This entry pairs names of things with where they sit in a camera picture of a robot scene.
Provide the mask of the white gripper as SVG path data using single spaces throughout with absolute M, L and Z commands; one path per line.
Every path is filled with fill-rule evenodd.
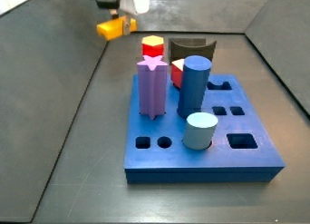
M 121 0 L 121 9 L 131 15 L 142 15 L 149 11 L 150 0 Z M 112 19 L 119 18 L 119 12 L 116 9 L 110 9 L 110 15 Z M 123 19 L 123 35 L 129 35 L 133 25 L 133 16 L 126 15 Z

